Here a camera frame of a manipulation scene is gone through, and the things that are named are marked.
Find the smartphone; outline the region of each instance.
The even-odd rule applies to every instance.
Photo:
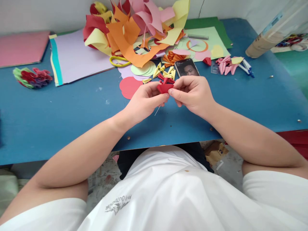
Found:
[[[176,61],[174,66],[179,77],[184,75],[200,76],[199,71],[192,59],[183,59],[180,61]]]

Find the yellow scissors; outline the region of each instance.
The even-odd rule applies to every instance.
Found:
[[[115,64],[112,62],[112,60],[123,60],[123,61],[127,61],[127,63],[125,64]],[[111,56],[110,59],[109,59],[110,63],[113,65],[113,66],[116,66],[116,67],[125,67],[125,66],[128,66],[131,64],[130,61],[128,61],[126,58],[123,58],[123,57],[119,57],[119,56]]]

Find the white t-shirt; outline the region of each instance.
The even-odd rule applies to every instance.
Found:
[[[308,180],[274,171],[243,179],[244,193],[175,146],[150,148],[87,216],[77,198],[51,201],[0,230],[308,230]]]

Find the table surface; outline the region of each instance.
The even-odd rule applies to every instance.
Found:
[[[256,32],[243,19],[222,21],[234,43],[230,53],[244,56],[256,78],[248,77],[239,68],[234,76],[211,74],[210,67],[197,62],[215,100],[275,132],[307,129],[308,101],[281,62],[270,51],[258,59],[247,58],[245,50],[256,38]],[[27,67],[51,71],[50,53],[48,45],[42,63]],[[117,69],[61,87],[55,87],[52,82],[37,90],[17,83],[13,69],[0,69],[0,165],[49,159],[129,102],[119,89],[122,78]],[[170,99],[156,116],[153,113],[130,129],[113,150],[221,138],[215,130],[210,131],[210,127],[185,107],[178,108]]]

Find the white wall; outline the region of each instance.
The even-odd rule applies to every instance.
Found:
[[[0,0],[0,35],[80,29],[94,0]],[[100,0],[109,9],[109,0]],[[191,0],[188,18],[244,18],[259,33],[289,0]],[[154,0],[157,6],[172,6],[175,0]]]

